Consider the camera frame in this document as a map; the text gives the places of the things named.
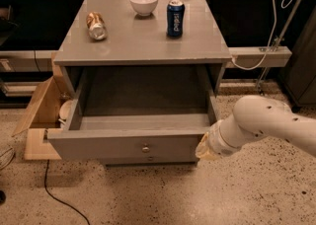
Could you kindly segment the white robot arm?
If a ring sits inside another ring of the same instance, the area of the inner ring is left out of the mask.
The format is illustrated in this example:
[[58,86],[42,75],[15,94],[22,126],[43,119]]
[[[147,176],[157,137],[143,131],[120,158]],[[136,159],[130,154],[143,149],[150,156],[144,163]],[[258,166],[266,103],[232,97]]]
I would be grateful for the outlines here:
[[231,156],[245,144],[269,136],[283,139],[316,157],[316,120],[293,113],[284,102],[262,96],[239,99],[232,114],[205,133],[196,156],[204,160]]

